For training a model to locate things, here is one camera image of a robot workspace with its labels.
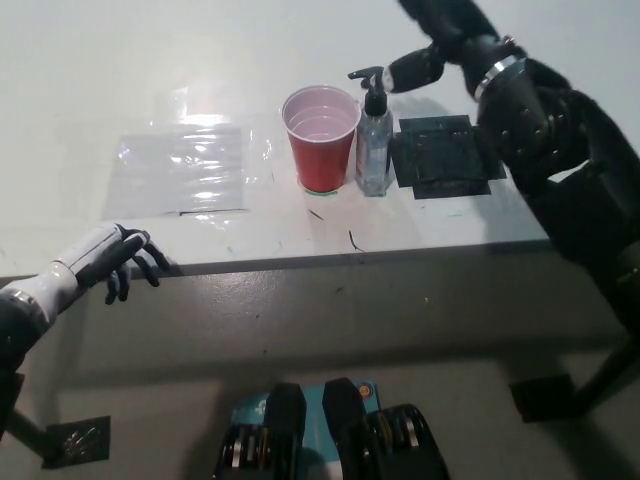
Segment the robotic arm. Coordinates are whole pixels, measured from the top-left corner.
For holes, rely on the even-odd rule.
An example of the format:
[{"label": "robotic arm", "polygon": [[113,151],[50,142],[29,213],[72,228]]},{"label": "robotic arm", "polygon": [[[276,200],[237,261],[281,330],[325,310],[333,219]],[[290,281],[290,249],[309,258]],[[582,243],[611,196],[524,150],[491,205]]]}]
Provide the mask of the robotic arm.
[{"label": "robotic arm", "polygon": [[[399,0],[432,38],[382,76],[400,93],[457,65],[478,128],[566,259],[581,265],[632,334],[640,333],[640,160],[609,116],[551,68],[500,37],[471,0]],[[578,168],[561,181],[553,175]]]},{"label": "robotic arm", "polygon": [[169,262],[147,232],[111,224],[89,233],[40,275],[11,282],[0,290],[0,372],[14,372],[57,316],[96,283],[107,280],[107,304],[116,297],[125,301],[129,260],[138,265],[151,285],[159,286],[157,276],[139,255],[141,250],[151,255],[161,270],[169,270]]}]

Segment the black foot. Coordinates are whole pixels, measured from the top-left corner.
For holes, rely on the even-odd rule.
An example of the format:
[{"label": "black foot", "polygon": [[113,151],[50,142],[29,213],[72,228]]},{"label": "black foot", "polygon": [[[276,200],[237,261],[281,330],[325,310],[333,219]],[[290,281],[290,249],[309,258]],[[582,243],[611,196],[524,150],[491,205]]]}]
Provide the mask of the black foot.
[{"label": "black foot", "polygon": [[580,415],[576,408],[575,387],[569,375],[537,378],[510,387],[513,401],[525,423]]},{"label": "black foot", "polygon": [[47,434],[61,445],[63,454],[55,460],[45,460],[42,468],[46,470],[109,459],[111,417],[50,425]]}]

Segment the white table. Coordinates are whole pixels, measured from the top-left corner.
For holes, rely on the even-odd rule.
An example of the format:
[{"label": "white table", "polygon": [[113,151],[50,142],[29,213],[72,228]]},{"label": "white table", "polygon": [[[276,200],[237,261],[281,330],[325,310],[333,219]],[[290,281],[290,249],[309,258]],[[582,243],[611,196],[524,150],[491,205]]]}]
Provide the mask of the white table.
[{"label": "white table", "polygon": [[[633,61],[640,4],[479,3],[500,32],[598,99],[640,147]],[[508,180],[492,182],[488,197],[430,201],[397,185],[385,199],[362,198],[353,183],[328,198],[297,185],[277,124],[282,102],[319,83],[361,98],[349,71],[425,46],[393,0],[22,0],[3,7],[0,279],[37,273],[102,221],[118,138],[143,131],[158,99],[184,87],[189,113],[266,119],[274,145],[283,147],[269,163],[273,178],[261,174],[247,189],[248,211],[126,222],[147,229],[187,274],[546,238]],[[475,111],[452,67],[392,108],[401,116]]]}]

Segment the metal ring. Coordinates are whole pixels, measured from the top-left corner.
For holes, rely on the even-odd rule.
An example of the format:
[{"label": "metal ring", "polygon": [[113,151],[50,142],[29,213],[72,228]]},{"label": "metal ring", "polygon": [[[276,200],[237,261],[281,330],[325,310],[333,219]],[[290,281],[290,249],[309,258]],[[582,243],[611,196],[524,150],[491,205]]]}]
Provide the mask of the metal ring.
[{"label": "metal ring", "polygon": [[503,58],[499,62],[494,63],[493,67],[491,67],[489,71],[484,74],[482,81],[478,84],[478,87],[473,94],[473,98],[476,99],[476,102],[480,101],[480,97],[484,93],[485,89],[489,86],[489,84],[493,81],[493,79],[504,72],[507,68],[514,65],[518,60],[519,58],[517,58],[515,55],[509,55],[507,58]]},{"label": "metal ring", "polygon": [[47,330],[49,330],[51,324],[49,324],[44,310],[42,310],[40,304],[36,302],[30,294],[23,292],[22,290],[14,290],[12,288],[5,289],[2,293],[14,297],[17,301],[27,306],[29,311],[29,321],[38,329],[40,335],[44,335]]}]

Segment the cup rim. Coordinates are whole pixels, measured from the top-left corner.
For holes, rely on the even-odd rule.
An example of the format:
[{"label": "cup rim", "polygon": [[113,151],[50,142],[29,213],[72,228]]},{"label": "cup rim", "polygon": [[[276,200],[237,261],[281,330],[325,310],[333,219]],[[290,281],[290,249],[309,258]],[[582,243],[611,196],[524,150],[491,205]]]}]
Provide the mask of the cup rim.
[{"label": "cup rim", "polygon": [[[291,100],[293,100],[294,97],[296,97],[297,95],[300,95],[301,93],[304,93],[308,90],[316,90],[316,89],[326,89],[326,90],[333,90],[334,92],[340,93],[346,97],[348,97],[352,102],[353,102],[353,107],[356,109],[356,120],[353,124],[353,127],[351,127],[346,133],[344,133],[343,135],[340,135],[339,137],[336,138],[331,138],[329,140],[312,140],[309,138],[304,138],[301,137],[300,135],[298,135],[297,133],[294,133],[289,126],[287,125],[287,121],[284,119],[284,111],[287,107],[287,105],[289,104],[289,102]],[[337,142],[338,140],[342,140],[343,138],[351,135],[351,133],[353,133],[355,131],[355,129],[358,126],[358,123],[360,123],[360,118],[362,116],[362,111],[360,110],[360,106],[358,105],[358,102],[356,101],[356,99],[354,99],[351,95],[349,95],[347,92],[345,92],[344,90],[337,88],[337,87],[332,87],[331,85],[310,85],[308,87],[304,87],[301,88],[299,90],[296,90],[295,92],[293,92],[291,95],[289,95],[289,97],[285,100],[284,104],[282,105],[282,112],[280,117],[282,118],[282,123],[284,124],[284,128],[287,129],[287,133],[289,133],[289,135],[293,135],[295,138],[297,138],[298,140],[302,140],[303,142],[308,142],[308,143],[333,143],[333,142]]]}]

